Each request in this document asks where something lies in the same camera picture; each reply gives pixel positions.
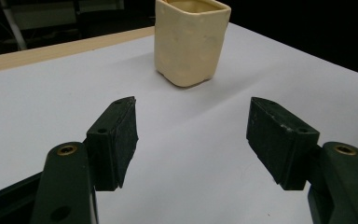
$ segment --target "cup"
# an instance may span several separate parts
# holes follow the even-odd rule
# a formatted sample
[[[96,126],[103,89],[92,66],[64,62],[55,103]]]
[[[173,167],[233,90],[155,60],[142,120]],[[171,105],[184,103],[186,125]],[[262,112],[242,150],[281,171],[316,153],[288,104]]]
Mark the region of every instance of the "cup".
[[[180,87],[212,78],[230,14],[214,0],[156,0],[156,69]]]

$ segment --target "cup rim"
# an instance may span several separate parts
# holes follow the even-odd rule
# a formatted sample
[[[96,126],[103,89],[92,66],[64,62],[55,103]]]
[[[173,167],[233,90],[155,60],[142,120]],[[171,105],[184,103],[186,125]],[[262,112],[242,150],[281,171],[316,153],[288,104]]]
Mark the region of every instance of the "cup rim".
[[[224,12],[224,11],[230,11],[231,10],[231,7],[229,7],[228,5],[223,4],[221,2],[218,2],[218,1],[215,1],[215,0],[185,0],[185,1],[188,1],[188,2],[204,2],[204,3],[210,4],[210,5],[213,5],[213,6],[219,8],[217,10],[204,11],[204,12],[189,12],[189,11],[182,10],[181,8],[178,8],[178,7],[175,7],[175,6],[171,5],[170,2],[169,2],[170,0],[157,0],[157,1],[160,2],[161,4],[167,6],[167,7],[173,8],[174,10],[177,10],[177,11],[182,12],[182,13],[190,14],[190,15],[214,14],[214,13],[220,13],[222,11]]]

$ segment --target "wooden table edge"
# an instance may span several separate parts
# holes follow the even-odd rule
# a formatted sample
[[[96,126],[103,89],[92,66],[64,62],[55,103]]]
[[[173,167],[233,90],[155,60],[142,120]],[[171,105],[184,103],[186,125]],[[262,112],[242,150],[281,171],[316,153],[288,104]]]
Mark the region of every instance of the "wooden table edge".
[[[38,49],[27,49],[0,55],[0,70],[61,58],[81,52],[100,49],[154,34],[154,27],[103,35]]]

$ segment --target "table surface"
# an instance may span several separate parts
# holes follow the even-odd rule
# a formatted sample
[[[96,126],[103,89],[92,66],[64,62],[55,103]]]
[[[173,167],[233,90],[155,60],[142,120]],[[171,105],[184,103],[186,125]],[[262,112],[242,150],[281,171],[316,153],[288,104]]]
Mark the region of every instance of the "table surface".
[[[97,193],[101,223],[311,223],[309,185],[283,191],[247,143],[250,99],[283,105],[321,132],[320,145],[358,147],[358,73],[229,24],[215,76],[178,88],[155,70],[154,37],[141,33],[24,66],[0,61],[0,189],[42,171],[50,149],[83,141],[113,101],[135,96],[140,139],[123,189]]]

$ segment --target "brass insert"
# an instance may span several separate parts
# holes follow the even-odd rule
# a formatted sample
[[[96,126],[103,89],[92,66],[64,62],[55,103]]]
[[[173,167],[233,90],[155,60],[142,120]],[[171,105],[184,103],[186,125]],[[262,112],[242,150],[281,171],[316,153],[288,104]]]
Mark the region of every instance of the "brass insert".
[[[77,151],[77,147],[76,146],[73,146],[73,145],[67,145],[67,146],[63,146],[63,147],[60,147],[58,150],[57,150],[57,154],[59,156],[69,156],[71,155],[72,153],[76,152]]]
[[[347,147],[347,146],[336,146],[334,147],[334,149],[341,153],[341,154],[345,154],[345,155],[348,155],[348,156],[354,156],[356,155],[356,150],[353,149],[352,147]]]

